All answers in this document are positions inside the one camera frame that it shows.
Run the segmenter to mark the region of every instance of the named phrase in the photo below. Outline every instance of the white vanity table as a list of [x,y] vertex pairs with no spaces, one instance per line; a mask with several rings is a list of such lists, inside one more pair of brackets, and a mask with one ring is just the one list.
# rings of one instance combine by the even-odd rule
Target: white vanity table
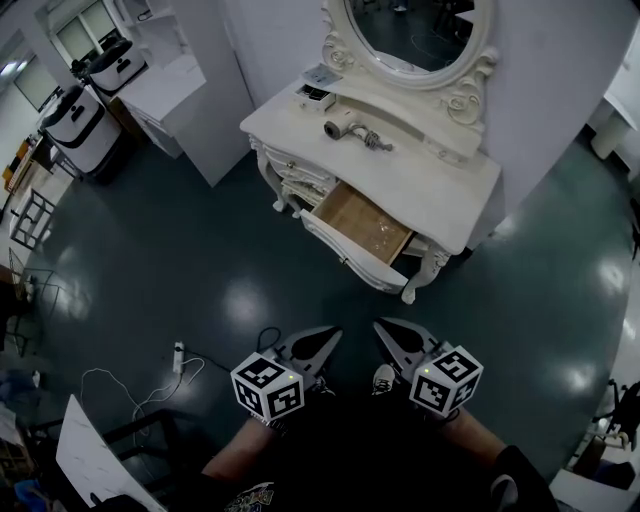
[[[394,67],[379,56],[358,29],[349,0],[329,0],[323,10],[330,69],[303,74],[241,129],[276,194],[274,209],[291,206],[365,282],[411,304],[416,288],[464,250],[500,174],[478,149],[484,80],[497,60],[486,47],[492,3],[476,1],[467,47],[432,73]],[[300,101],[296,93],[305,85],[335,95],[335,102],[316,110]],[[325,133],[327,121],[344,118],[357,119],[346,135],[334,140]],[[393,149],[367,147],[357,131],[362,126]],[[422,258],[409,279],[392,268],[403,251]]]

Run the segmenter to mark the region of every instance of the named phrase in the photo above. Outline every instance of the open drawer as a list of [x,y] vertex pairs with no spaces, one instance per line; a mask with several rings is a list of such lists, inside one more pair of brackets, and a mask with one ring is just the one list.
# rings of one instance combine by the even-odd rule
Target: open drawer
[[413,232],[349,185],[339,183],[312,212],[303,210],[302,222],[370,286],[400,293],[407,284],[391,264]]

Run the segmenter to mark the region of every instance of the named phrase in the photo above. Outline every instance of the window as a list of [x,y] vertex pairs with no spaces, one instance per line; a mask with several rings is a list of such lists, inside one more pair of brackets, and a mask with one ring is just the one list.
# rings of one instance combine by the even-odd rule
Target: window
[[93,32],[94,37],[100,42],[116,28],[102,2],[96,2],[88,9],[85,9],[82,12],[82,17],[89,30]]
[[58,39],[72,59],[83,60],[89,53],[95,51],[93,41],[78,18],[74,18],[58,32]]
[[38,112],[58,89],[58,83],[37,57],[27,64],[14,83]]

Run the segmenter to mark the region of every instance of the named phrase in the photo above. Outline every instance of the white cabinet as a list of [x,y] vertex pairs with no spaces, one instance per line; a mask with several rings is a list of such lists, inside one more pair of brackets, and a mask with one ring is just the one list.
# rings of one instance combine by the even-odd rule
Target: white cabinet
[[109,1],[149,64],[118,96],[156,145],[184,151],[214,186],[249,151],[238,126],[253,111],[218,2]]

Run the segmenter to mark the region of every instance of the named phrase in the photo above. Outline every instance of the carved table leg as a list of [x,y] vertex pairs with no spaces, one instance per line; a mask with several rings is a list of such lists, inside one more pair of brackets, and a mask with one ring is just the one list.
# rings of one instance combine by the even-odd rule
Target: carved table leg
[[280,178],[275,173],[275,171],[269,165],[269,159],[267,158],[267,154],[262,147],[262,144],[252,144],[254,146],[253,149],[256,150],[258,154],[258,170],[264,181],[273,189],[276,193],[276,197],[278,198],[275,203],[273,203],[273,209],[279,213],[284,211],[285,201],[284,196],[282,195],[282,186],[280,185]]
[[402,291],[402,301],[413,304],[416,300],[416,288],[431,284],[438,276],[440,269],[449,261],[451,255],[434,242],[429,243],[429,249],[422,256],[420,270],[413,276]]
[[298,201],[296,200],[296,198],[293,196],[293,194],[291,194],[290,192],[284,189],[282,190],[282,196],[284,197],[287,204],[290,204],[291,208],[294,209],[292,217],[294,219],[299,219],[302,208],[300,208],[300,205],[298,204]]

